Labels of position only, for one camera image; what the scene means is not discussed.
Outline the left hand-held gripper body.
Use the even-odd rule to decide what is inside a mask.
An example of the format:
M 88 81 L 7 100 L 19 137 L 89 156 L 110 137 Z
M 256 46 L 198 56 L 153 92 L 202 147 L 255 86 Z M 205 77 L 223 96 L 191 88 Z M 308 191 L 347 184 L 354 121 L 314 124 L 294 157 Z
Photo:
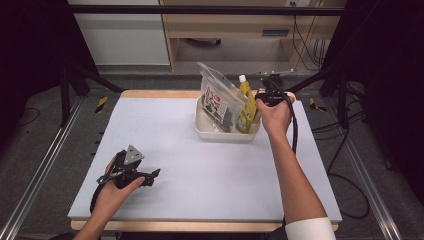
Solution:
M 129 145 L 126 150 L 121 150 L 115 155 L 112 166 L 103 176 L 97 179 L 97 183 L 103 185 L 114 180 L 116 187 L 122 189 L 139 177 L 148 179 L 147 173 L 137 171 L 143 158 L 144 155 L 139 150 L 133 145 Z

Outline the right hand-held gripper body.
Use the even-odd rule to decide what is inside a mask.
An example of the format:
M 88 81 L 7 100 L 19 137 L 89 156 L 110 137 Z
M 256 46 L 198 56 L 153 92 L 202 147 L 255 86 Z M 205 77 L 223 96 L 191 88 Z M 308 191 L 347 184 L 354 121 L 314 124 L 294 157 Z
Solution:
M 270 74 L 261 80 L 262 87 L 255 94 L 256 99 L 260 99 L 265 105 L 274 107 L 279 103 L 289 99 L 282 90 L 282 78 L 279 74 Z

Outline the yellow spouted seasoning pouch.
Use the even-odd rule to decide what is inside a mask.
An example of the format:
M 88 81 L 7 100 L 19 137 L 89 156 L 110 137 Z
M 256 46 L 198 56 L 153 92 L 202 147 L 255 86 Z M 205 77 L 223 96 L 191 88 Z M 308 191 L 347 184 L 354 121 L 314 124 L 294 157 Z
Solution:
M 240 112 L 237 121 L 237 129 L 248 134 L 254 124 L 258 123 L 255 96 L 245 75 L 239 76 L 239 90 L 247 97 L 244 109 Z

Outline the clear seaweed snack bag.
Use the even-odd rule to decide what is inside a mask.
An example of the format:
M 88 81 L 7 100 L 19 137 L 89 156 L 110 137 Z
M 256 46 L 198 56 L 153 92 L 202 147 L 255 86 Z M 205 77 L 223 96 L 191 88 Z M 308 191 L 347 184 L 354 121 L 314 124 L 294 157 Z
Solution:
M 236 128 L 247 97 L 221 72 L 198 62 L 201 82 L 201 104 L 213 122 L 224 132 Z

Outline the cream plastic storage box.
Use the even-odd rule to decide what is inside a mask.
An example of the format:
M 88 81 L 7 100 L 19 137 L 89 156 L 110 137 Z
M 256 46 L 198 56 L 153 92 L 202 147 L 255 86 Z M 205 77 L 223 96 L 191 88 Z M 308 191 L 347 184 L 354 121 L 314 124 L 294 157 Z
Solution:
M 237 129 L 227 133 L 219 128 L 215 122 L 208 116 L 203 110 L 201 98 L 198 97 L 196 100 L 196 111 L 195 111 L 195 129 L 197 135 L 204 140 L 212 142 L 227 142 L 227 143 L 248 143 L 255 139 L 256 134 L 259 132 L 261 123 L 253 124 L 250 132 L 244 134 L 239 132 Z

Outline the person's right hand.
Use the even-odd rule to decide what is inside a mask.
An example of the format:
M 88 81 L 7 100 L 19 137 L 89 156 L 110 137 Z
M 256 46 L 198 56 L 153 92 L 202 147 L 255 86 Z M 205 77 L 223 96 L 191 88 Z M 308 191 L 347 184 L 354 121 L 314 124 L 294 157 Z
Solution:
M 282 101 L 276 106 L 269 107 L 261 99 L 257 99 L 256 106 L 268 135 L 285 137 L 292 118 L 289 104 Z

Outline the person's left hand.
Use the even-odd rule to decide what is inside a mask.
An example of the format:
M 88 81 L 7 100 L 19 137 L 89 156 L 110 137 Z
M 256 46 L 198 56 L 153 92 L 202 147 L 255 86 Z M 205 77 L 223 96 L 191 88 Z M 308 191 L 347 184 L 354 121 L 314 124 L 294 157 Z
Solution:
M 106 220 L 110 219 L 144 181 L 144 177 L 139 177 L 122 189 L 119 189 L 113 181 L 107 182 L 97 197 L 92 216 Z

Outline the yellow black tape marker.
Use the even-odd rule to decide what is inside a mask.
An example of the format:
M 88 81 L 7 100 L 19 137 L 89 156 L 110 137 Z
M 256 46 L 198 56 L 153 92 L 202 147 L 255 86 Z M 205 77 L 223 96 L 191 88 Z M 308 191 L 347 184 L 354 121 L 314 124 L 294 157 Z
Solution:
M 103 108 L 106 104 L 107 99 L 108 99 L 107 96 L 103 96 L 103 97 L 100 98 L 98 105 L 96 107 L 95 113 L 101 113 L 102 112 L 102 110 L 103 110 Z
M 309 106 L 310 106 L 310 109 L 312 109 L 312 110 L 317 110 L 317 111 L 320 111 L 320 112 L 327 112 L 327 108 L 322 107 L 322 106 L 318 106 L 315 103 L 315 100 L 313 98 L 309 98 Z

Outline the black metal stand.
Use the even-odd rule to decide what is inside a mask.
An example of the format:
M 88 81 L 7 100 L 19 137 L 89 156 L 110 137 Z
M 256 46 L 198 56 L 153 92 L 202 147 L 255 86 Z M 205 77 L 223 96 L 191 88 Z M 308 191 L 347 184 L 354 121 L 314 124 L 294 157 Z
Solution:
M 322 97 L 330 97 L 334 92 L 337 92 L 337 120 L 342 128 L 347 129 L 349 127 L 346 107 L 347 80 L 341 68 L 324 68 L 306 80 L 290 87 L 289 91 L 296 93 L 319 80 L 323 81 L 319 89 L 319 94 Z
M 72 87 L 78 96 L 86 96 L 90 92 L 86 79 L 91 79 L 115 93 L 122 93 L 124 91 L 124 88 L 107 81 L 98 73 L 80 65 L 65 66 L 60 73 L 61 127 L 64 127 L 71 118 L 69 87 Z

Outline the light wooden desk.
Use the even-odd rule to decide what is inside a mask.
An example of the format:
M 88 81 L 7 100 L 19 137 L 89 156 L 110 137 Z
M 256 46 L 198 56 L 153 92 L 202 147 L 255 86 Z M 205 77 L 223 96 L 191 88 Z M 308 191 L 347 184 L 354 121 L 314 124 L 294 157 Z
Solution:
M 347 0 L 159 0 L 162 6 L 255 6 L 343 8 Z M 332 38 L 337 16 L 164 14 L 170 41 L 183 38 L 269 38 L 282 43 L 289 66 L 296 70 L 313 40 Z

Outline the black horizontal bar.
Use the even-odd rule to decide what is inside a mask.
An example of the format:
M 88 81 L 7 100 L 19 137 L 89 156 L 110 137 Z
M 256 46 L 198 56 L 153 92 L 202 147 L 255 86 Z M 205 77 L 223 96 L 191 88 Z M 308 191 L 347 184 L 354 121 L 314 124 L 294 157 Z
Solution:
M 255 7 L 255 6 L 152 6 L 70 5 L 73 13 L 87 14 L 197 14 L 197 15 L 296 15 L 342 16 L 344 8 Z

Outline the white cabinet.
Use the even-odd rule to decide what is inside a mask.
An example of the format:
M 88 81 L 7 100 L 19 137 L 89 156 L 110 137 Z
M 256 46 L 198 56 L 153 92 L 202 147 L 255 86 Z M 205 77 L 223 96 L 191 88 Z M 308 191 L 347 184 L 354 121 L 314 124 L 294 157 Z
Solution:
M 96 65 L 168 65 L 160 14 L 75 14 Z

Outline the white sleeve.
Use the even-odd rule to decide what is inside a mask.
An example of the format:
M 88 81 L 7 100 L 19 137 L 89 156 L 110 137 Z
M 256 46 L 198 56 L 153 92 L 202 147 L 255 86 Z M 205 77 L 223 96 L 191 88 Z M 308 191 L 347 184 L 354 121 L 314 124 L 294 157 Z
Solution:
M 285 226 L 288 240 L 336 240 L 328 217 L 311 218 Z

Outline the aluminium floor rail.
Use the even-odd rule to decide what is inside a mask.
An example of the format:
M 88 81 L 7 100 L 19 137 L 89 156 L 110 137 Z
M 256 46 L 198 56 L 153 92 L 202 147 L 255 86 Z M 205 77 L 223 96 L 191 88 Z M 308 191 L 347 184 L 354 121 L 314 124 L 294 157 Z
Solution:
M 386 240 L 403 240 L 401 233 L 395 224 L 377 186 L 371 178 L 371 175 L 365 168 L 359 153 L 348 133 L 344 134 L 345 141 L 343 146 L 346 147 L 347 156 L 362 190 L 369 201 L 370 209 L 379 225 L 382 234 Z
M 79 115 L 84 100 L 84 97 L 77 96 L 75 98 L 75 102 L 71 108 L 69 118 L 57 131 L 52 143 L 50 144 L 46 154 L 35 171 L 31 181 L 27 185 L 27 188 L 25 189 L 25 192 L 20 198 L 17 206 L 15 207 L 6 224 L 0 230 L 0 240 L 13 240 L 17 235 L 38 193 L 40 192 L 40 189 L 42 188 L 51 167 L 55 163 L 56 158 L 74 125 L 75 120 Z

